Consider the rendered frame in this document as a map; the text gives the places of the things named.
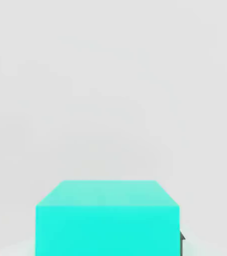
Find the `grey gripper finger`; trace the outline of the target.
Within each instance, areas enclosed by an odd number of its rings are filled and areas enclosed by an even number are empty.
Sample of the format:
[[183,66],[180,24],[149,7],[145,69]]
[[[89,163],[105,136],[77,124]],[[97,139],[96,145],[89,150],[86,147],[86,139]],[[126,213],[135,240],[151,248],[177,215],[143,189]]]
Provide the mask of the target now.
[[194,241],[180,231],[180,256],[194,256]]

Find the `small cyan cube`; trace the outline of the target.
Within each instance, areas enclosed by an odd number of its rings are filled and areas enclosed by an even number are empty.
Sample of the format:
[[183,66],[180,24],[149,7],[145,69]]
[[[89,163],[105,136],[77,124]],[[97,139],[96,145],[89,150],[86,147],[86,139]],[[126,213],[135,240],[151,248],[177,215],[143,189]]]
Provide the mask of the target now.
[[180,207],[153,180],[65,180],[35,208],[35,256],[181,256]]

